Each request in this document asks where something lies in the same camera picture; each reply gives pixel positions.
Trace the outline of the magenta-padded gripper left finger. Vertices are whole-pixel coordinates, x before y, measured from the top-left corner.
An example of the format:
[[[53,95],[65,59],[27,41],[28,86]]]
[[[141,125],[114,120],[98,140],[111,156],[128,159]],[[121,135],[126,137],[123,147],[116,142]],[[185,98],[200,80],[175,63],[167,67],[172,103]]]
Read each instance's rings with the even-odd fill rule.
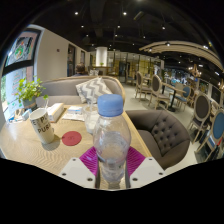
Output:
[[[95,148],[91,147],[80,157],[72,157],[59,176],[84,188],[98,188],[99,163]]]

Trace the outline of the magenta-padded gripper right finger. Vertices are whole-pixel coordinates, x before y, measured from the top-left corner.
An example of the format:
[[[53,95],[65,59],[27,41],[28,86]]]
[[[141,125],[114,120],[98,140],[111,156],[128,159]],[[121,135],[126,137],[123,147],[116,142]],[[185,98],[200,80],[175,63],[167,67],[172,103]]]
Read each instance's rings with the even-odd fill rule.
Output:
[[[125,182],[127,188],[140,188],[165,176],[153,157],[145,157],[133,147],[126,158]]]

